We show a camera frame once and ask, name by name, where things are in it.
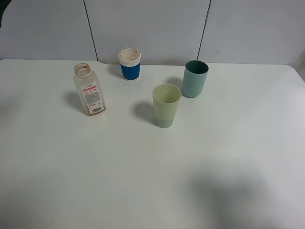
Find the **clear plastic drink bottle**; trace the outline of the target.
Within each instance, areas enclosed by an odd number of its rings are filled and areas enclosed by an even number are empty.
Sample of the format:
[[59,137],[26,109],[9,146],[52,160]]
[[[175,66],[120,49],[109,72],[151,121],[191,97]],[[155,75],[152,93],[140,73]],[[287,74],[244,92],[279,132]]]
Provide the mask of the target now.
[[87,116],[106,110],[99,79],[87,63],[75,65],[73,82]]

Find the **pale yellow plastic cup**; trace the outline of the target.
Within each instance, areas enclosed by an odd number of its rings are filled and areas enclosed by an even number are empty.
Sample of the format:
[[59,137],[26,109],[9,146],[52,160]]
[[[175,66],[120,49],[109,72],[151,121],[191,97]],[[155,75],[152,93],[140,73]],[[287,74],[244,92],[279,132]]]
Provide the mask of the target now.
[[182,93],[172,84],[161,84],[152,92],[156,124],[160,128],[168,128],[173,124]]

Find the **teal plastic cup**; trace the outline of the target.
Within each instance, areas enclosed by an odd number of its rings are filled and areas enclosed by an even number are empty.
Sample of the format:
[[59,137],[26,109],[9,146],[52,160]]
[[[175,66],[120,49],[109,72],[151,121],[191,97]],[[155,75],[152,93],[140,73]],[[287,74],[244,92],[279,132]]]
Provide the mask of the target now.
[[184,70],[182,93],[189,97],[199,96],[203,90],[209,67],[198,60],[189,61]]

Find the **blue sleeved paper cup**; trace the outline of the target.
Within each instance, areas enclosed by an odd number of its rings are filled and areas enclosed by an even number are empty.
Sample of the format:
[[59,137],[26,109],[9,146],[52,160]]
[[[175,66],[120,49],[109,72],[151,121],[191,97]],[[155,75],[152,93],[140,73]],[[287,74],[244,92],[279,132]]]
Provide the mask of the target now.
[[124,48],[119,51],[118,58],[124,79],[137,80],[140,76],[141,52],[136,48]]

